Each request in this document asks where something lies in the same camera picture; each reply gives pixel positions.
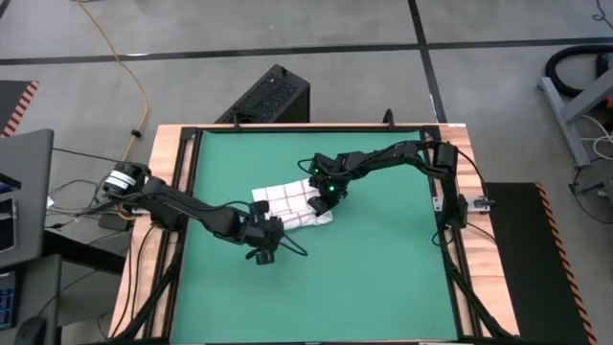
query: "checkered towel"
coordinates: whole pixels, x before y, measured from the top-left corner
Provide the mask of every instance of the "checkered towel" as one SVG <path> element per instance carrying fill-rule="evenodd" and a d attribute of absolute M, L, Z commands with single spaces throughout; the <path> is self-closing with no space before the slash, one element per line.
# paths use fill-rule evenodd
<path fill-rule="evenodd" d="M 307 201 L 319 196 L 317 189 L 308 185 L 308 179 L 279 186 L 258 188 L 252 191 L 254 201 L 267 200 L 270 212 L 268 217 L 279 217 L 284 222 L 284 229 L 294 229 L 310 225 L 322 225 L 332 221 L 332 212 L 328 211 L 315 217 L 315 210 Z"/>

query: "wooden table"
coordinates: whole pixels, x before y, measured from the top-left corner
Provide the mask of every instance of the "wooden table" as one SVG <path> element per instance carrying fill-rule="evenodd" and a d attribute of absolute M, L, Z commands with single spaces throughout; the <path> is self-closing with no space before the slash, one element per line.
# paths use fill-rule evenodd
<path fill-rule="evenodd" d="M 181 129 L 183 127 L 201 127 L 201 128 L 224 128 L 231 127 L 232 125 L 161 125 L 158 127 L 155 141 L 153 143 L 153 149 L 151 151 L 151 157 L 149 159 L 149 167 L 153 175 L 156 175 L 170 184 L 172 180 L 172 174 L 174 171 L 174 164 L 176 160 L 176 154 L 179 147 L 179 138 Z M 258 124 L 258 125 L 242 125 L 243 127 L 385 127 L 386 124 Z M 441 132 L 441 137 L 444 141 L 448 141 L 451 144 L 457 146 L 462 152 L 468 155 L 474 161 L 474 154 L 468 138 L 468 131 L 465 125 L 433 125 L 433 124 L 397 124 L 397 127 L 402 126 L 438 126 Z M 186 147 L 186 157 L 191 156 L 192 145 L 188 144 Z M 189 169 L 189 159 L 184 160 L 185 164 L 182 167 L 181 181 L 179 183 L 179 189 L 184 190 L 187 183 L 187 170 Z M 465 196 L 481 196 L 483 194 L 481 187 L 481 180 L 474 171 L 474 168 L 463 157 L 459 157 L 458 161 L 458 186 L 460 192 Z M 468 215 L 468 221 L 475 224 L 482 229 L 486 230 L 493 236 L 491 229 L 491 223 L 489 216 L 481 216 L 475 214 Z M 151 291 L 151 282 L 153 279 L 155 266 L 157 262 L 158 251 L 160 249 L 160 240 L 162 232 L 154 230 L 147 238 L 147 242 L 144 244 L 143 254 L 141 258 L 141 267 L 139 276 L 136 277 L 136 263 L 138 249 L 143 245 L 143 238 L 150 227 L 150 221 L 148 217 L 138 218 L 135 221 L 134 229 L 132 233 L 132 260 L 126 260 L 124 275 L 122 277 L 122 283 L 120 285 L 119 294 L 117 297 L 117 303 L 115 305 L 115 311 L 113 313 L 113 320 L 109 335 L 112 335 L 113 331 L 118 327 L 118 323 L 122 318 L 122 313 L 125 308 L 126 300 L 129 302 L 127 305 L 127 313 L 124 319 L 119 325 L 117 333 L 127 326 L 130 320 L 132 312 L 132 296 L 133 290 L 128 296 L 128 266 L 132 265 L 132 286 L 134 286 L 136 280 L 138 280 L 138 291 L 136 293 L 136 300 L 134 301 L 135 310 L 138 311 L 143 303 L 147 300 Z M 511 299 L 509 297 L 509 291 L 507 289 L 507 283 L 505 275 L 500 262 L 500 256 L 498 255 L 498 249 L 496 244 L 487 238 L 483 234 L 480 234 L 475 229 L 468 226 L 463 230 L 463 240 L 465 255 L 468 261 L 468 270 L 473 285 L 473 290 L 479 296 L 483 304 L 489 310 L 489 312 L 496 318 L 500 325 L 512 334 L 518 334 L 517 324 L 515 322 L 515 316 L 511 306 Z M 450 247 L 452 256 L 455 256 L 453 244 Z M 170 262 L 170 257 L 173 252 L 172 244 L 168 250 L 167 261 Z M 155 313 L 155 320 L 153 323 L 153 336 L 160 336 L 162 334 L 162 325 L 164 319 L 164 312 L 166 310 L 166 302 L 168 291 L 164 293 L 160 301 L 158 302 L 157 312 Z M 464 334 L 472 335 L 470 318 L 468 316 L 468 307 L 466 300 L 462 293 L 456 288 L 456 295 L 458 296 L 458 309 L 462 322 L 462 329 Z"/>

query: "warning stripe tape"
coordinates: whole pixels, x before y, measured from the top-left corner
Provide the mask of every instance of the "warning stripe tape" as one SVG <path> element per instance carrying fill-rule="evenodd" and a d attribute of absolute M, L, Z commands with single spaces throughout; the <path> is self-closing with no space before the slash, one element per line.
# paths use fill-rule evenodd
<path fill-rule="evenodd" d="M 17 127 L 21 123 L 21 120 L 26 113 L 28 105 L 30 105 L 30 102 L 34 98 L 36 90 L 38 90 L 38 86 L 38 81 L 32 81 L 30 82 L 30 85 L 26 87 L 26 90 L 21 95 L 21 99 L 19 99 L 19 102 L 17 103 L 14 112 L 12 113 L 9 122 L 7 123 L 7 126 L 4 127 L 2 132 L 0 132 L 0 138 L 10 137 L 15 134 L 15 132 L 17 131 Z"/>
<path fill-rule="evenodd" d="M 554 240 L 557 246 L 557 251 L 559 254 L 559 258 L 562 260 L 562 267 L 566 271 L 566 278 L 568 279 L 568 284 L 575 295 L 575 304 L 577 304 L 577 309 L 579 310 L 579 317 L 583 321 L 583 328 L 587 332 L 587 341 L 590 345 L 596 345 L 596 335 L 594 334 L 594 330 L 592 329 L 592 324 L 590 323 L 589 317 L 587 316 L 587 310 L 585 309 L 585 305 L 583 304 L 583 299 L 579 293 L 579 287 L 577 285 L 577 281 L 575 280 L 575 275 L 571 269 L 571 264 L 568 262 L 568 258 L 566 257 L 566 251 L 564 250 L 564 244 L 562 243 L 562 237 L 559 235 L 559 231 L 557 230 L 556 220 L 554 219 L 554 213 L 551 208 L 551 204 L 549 203 L 549 199 L 547 198 L 547 194 L 545 193 L 545 188 L 540 183 L 534 184 L 538 189 L 538 193 L 540 194 L 541 201 L 543 203 L 543 207 L 545 208 L 545 215 L 549 221 L 549 225 L 552 228 L 552 234 L 554 235 Z"/>

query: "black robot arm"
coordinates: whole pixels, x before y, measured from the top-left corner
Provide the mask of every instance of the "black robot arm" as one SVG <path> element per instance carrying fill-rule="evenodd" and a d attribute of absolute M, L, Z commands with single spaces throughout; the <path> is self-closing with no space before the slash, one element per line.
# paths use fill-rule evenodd
<path fill-rule="evenodd" d="M 128 211 L 134 207 L 149 211 L 151 222 L 160 228 L 186 231 L 186 222 L 182 218 L 189 217 L 199 221 L 219 239 L 247 244 L 254 248 L 247 254 L 247 259 L 255 256 L 258 265 L 274 263 L 274 253 L 284 236 L 284 225 L 279 218 L 264 217 L 268 212 L 267 201 L 234 202 L 247 205 L 249 212 L 229 204 L 211 206 L 151 176 L 144 166 L 118 163 L 102 188 L 106 197 L 121 203 Z"/>
<path fill-rule="evenodd" d="M 432 149 L 432 164 L 425 163 L 420 151 Z M 455 184 L 458 148 L 448 143 L 403 141 L 386 149 L 370 153 L 361 151 L 340 153 L 335 159 L 315 153 L 308 173 L 309 184 L 317 188 L 320 196 L 312 197 L 308 204 L 320 216 L 335 207 L 347 196 L 349 182 L 368 173 L 398 165 L 410 165 L 420 172 L 441 181 L 443 190 L 442 221 L 451 226 L 466 226 L 467 205 L 463 195 L 458 195 Z"/>

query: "concrete floor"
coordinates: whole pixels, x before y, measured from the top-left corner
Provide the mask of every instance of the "concrete floor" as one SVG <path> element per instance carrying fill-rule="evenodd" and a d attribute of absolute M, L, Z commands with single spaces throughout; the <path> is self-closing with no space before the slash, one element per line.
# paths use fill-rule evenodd
<path fill-rule="evenodd" d="M 603 4 L 613 16 L 613 8 Z M 87 6 L 122 54 L 417 42 L 405 0 L 104 0 Z M 418 0 L 418 7 L 428 42 L 613 34 L 591 19 L 596 9 L 584 0 Z M 13 0 L 0 32 L 0 58 L 108 55 L 87 17 L 67 0 Z M 447 120 L 468 125 L 486 180 L 545 185 L 597 337 L 610 344 L 613 228 L 587 217 L 572 199 L 569 150 L 535 89 L 548 57 L 562 48 L 453 49 L 430 56 Z M 592 62 L 564 62 L 561 76 L 584 86 Z M 274 63 L 311 82 L 312 122 L 379 122 L 388 107 L 402 122 L 436 122 L 419 51 L 135 61 L 129 66 L 148 92 L 151 113 L 133 159 L 148 161 L 159 124 L 214 121 Z M 65 149 L 119 158 L 142 111 L 138 89 L 114 63 L 1 66 L 0 79 L 40 81 L 18 131 L 50 127 L 56 146 Z M 599 134 L 589 125 L 584 130 Z M 607 163 L 600 169 L 607 170 Z M 99 180 L 111 168 L 56 152 L 51 186 Z M 87 185 L 75 185 L 58 194 L 57 203 L 77 207 L 89 193 Z M 611 217 L 606 201 L 589 196 L 583 202 L 600 217 Z M 108 234 L 88 219 L 63 233 L 83 242 Z M 118 253 L 126 244 L 124 235 L 97 243 Z M 67 264 L 63 284 L 84 272 Z M 102 340 L 96 316 L 114 307 L 118 285 L 117 277 L 97 273 L 62 295 L 62 343 Z M 82 301 L 87 303 L 78 307 Z M 101 320 L 104 330 L 109 319 Z"/>

